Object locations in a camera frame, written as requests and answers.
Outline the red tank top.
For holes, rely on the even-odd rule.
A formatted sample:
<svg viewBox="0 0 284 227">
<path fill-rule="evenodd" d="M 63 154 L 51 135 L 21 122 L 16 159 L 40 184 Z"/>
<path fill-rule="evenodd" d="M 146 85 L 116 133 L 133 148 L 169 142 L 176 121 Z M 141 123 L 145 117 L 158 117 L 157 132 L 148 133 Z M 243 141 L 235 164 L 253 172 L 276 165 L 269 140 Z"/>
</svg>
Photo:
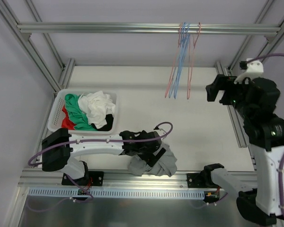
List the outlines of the red tank top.
<svg viewBox="0 0 284 227">
<path fill-rule="evenodd" d="M 66 129 L 68 129 L 68 130 L 75 130 L 74 127 L 76 126 L 76 124 L 74 124 L 74 123 L 69 119 L 68 112 L 67 112 L 65 106 L 63 106 L 62 111 L 63 111 L 63 113 L 65 114 L 65 118 L 64 118 L 63 121 L 62 121 L 61 127 L 62 127 L 62 128 L 66 128 Z"/>
</svg>

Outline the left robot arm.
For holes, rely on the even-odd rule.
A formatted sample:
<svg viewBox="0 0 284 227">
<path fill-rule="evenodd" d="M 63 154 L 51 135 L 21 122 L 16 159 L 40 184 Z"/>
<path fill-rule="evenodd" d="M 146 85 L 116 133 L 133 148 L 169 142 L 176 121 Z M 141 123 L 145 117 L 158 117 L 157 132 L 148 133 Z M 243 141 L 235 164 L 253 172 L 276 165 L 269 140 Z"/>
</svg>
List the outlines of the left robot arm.
<svg viewBox="0 0 284 227">
<path fill-rule="evenodd" d="M 169 146 L 163 142 L 163 134 L 154 131 L 123 131 L 116 135 L 80 136 L 69 134 L 61 128 L 42 141 L 42 170 L 63 173 L 62 184 L 86 186 L 94 179 L 85 161 L 76 158 L 83 155 L 110 154 L 136 157 L 147 167 L 154 167 L 165 155 Z"/>
</svg>

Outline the pink hanger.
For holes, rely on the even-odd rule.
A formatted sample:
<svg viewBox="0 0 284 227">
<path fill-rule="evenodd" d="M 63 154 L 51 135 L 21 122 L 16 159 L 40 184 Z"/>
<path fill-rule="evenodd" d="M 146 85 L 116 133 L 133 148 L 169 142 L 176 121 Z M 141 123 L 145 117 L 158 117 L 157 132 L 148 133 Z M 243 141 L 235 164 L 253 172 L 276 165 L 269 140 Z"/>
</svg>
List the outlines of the pink hanger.
<svg viewBox="0 0 284 227">
<path fill-rule="evenodd" d="M 199 22 L 197 35 L 196 36 L 192 35 L 192 39 L 190 39 L 190 41 L 192 41 L 193 49 L 189 51 L 190 65 L 188 67 L 188 76 L 187 76 L 187 93 L 186 93 L 187 100 L 190 99 L 190 95 L 191 95 L 191 82 L 192 82 L 192 75 L 193 75 L 193 68 L 194 68 L 194 61 L 195 61 L 195 49 L 196 49 L 196 44 L 199 39 L 201 30 L 202 30 L 202 24 Z"/>
<path fill-rule="evenodd" d="M 183 23 L 181 23 L 179 25 L 179 29 L 178 29 L 177 50 L 176 50 L 176 53 L 174 55 L 174 59 L 173 59 L 172 67 L 171 67 L 171 72 L 170 72 L 170 76 L 169 76 L 169 81 L 168 81 L 167 88 L 166 88 L 166 91 L 165 91 L 165 96 L 164 96 L 165 98 L 167 98 L 167 96 L 169 95 L 169 90 L 170 90 L 170 87 L 172 85 L 173 78 L 174 78 L 174 76 L 173 76 L 174 75 L 174 69 L 175 69 L 175 66 L 176 66 L 177 56 L 178 56 L 178 52 L 179 52 L 179 46 L 180 46 L 180 43 L 181 43 L 182 27 L 183 27 Z"/>
</svg>

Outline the black tank top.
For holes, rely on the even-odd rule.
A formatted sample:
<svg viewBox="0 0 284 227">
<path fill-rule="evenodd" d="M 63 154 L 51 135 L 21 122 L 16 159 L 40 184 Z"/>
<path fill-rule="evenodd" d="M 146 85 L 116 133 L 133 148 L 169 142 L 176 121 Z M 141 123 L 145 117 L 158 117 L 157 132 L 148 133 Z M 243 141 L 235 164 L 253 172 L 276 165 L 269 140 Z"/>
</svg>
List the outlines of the black tank top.
<svg viewBox="0 0 284 227">
<path fill-rule="evenodd" d="M 113 126 L 113 121 L 114 121 L 114 117 L 112 114 L 107 114 L 106 115 L 106 124 L 101 126 L 100 128 L 97 128 L 95 126 L 95 124 L 91 124 L 91 126 L 93 128 L 95 128 L 97 131 L 110 131 L 112 129 Z"/>
</svg>

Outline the blue hanger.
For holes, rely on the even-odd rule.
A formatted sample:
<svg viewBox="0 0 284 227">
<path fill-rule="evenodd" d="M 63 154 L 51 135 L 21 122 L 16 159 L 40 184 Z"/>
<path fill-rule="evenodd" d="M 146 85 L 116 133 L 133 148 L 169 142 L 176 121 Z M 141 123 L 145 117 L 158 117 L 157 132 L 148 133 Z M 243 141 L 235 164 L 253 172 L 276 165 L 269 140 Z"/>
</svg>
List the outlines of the blue hanger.
<svg viewBox="0 0 284 227">
<path fill-rule="evenodd" d="M 181 74 L 181 67 L 183 64 L 183 58 L 185 58 L 185 46 L 186 46 L 186 22 L 181 23 L 178 34 L 178 47 L 176 51 L 176 56 L 174 58 L 174 63 L 171 70 L 171 75 L 169 79 L 169 98 L 177 98 L 179 78 Z"/>
<path fill-rule="evenodd" d="M 178 95 L 178 88 L 179 83 L 184 67 L 184 63 L 186 62 L 186 56 L 189 55 L 190 51 L 190 23 L 183 23 L 183 27 L 181 30 L 181 43 L 179 46 L 179 53 L 177 57 L 177 71 L 176 71 L 176 78 L 173 84 L 173 98 L 176 99 Z"/>
<path fill-rule="evenodd" d="M 175 72 L 173 75 L 175 76 L 172 84 L 172 88 L 170 90 L 170 95 L 169 97 L 173 96 L 174 99 L 177 98 L 178 94 L 178 87 L 179 87 L 179 82 L 182 74 L 182 69 L 183 69 L 183 64 L 186 58 L 186 53 L 187 53 L 187 48 L 190 43 L 190 35 L 188 34 L 190 24 L 184 22 L 181 29 L 180 29 L 180 39 L 179 39 L 179 52 L 177 54 L 176 62 L 177 62 L 177 67 L 175 68 Z"/>
</svg>

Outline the grey tank top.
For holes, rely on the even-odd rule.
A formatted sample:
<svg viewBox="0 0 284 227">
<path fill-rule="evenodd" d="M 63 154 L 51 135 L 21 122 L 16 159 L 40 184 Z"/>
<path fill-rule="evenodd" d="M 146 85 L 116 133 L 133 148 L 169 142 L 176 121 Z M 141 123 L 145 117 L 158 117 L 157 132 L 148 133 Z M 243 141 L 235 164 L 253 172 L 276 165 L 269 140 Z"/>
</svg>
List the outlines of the grey tank top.
<svg viewBox="0 0 284 227">
<path fill-rule="evenodd" d="M 148 166 L 138 155 L 135 155 L 130 160 L 127 167 L 128 171 L 135 176 L 142 176 L 144 173 L 155 176 L 167 175 L 169 177 L 174 175 L 177 171 L 177 158 L 171 151 L 169 144 L 163 142 L 161 147 L 166 148 L 167 151 L 153 167 Z"/>
</svg>

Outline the white tank top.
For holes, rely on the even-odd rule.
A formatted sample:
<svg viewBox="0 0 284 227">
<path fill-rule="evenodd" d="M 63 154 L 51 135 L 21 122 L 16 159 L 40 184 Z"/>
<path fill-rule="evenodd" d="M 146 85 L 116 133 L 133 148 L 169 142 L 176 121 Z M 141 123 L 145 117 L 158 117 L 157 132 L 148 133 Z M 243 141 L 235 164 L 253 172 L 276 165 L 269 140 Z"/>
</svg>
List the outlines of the white tank top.
<svg viewBox="0 0 284 227">
<path fill-rule="evenodd" d="M 84 92 L 78 100 L 79 108 L 88 119 L 89 124 L 95 124 L 97 128 L 106 124 L 106 115 L 115 116 L 115 104 L 109 94 L 98 91 L 95 93 Z"/>
</svg>

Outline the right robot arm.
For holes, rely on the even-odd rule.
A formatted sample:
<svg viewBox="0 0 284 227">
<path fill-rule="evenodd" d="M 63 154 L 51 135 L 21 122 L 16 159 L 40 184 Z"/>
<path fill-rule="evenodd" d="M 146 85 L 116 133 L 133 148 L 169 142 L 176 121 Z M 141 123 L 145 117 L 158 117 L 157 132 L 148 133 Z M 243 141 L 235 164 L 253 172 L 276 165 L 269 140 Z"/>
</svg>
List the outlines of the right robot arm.
<svg viewBox="0 0 284 227">
<path fill-rule="evenodd" d="M 205 166 L 202 183 L 224 189 L 247 221 L 262 227 L 284 221 L 284 119 L 274 113 L 280 90 L 266 78 L 247 77 L 236 83 L 235 77 L 219 74 L 206 86 L 207 101 L 213 102 L 220 91 L 220 103 L 231 105 L 243 118 L 256 162 L 257 186 L 239 181 L 221 164 Z"/>
</svg>

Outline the green tank top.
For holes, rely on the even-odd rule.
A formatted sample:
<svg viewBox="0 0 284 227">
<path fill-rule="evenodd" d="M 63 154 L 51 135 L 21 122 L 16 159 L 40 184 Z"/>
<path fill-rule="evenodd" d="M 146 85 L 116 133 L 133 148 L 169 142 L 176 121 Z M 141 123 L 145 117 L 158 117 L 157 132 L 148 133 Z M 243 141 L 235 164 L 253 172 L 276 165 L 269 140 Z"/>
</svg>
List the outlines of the green tank top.
<svg viewBox="0 0 284 227">
<path fill-rule="evenodd" d="M 74 129 L 78 131 L 97 131 L 97 129 L 88 123 L 86 114 L 80 110 L 78 100 L 79 95 L 65 95 L 65 109 L 68 113 L 69 120 L 75 124 Z"/>
</svg>

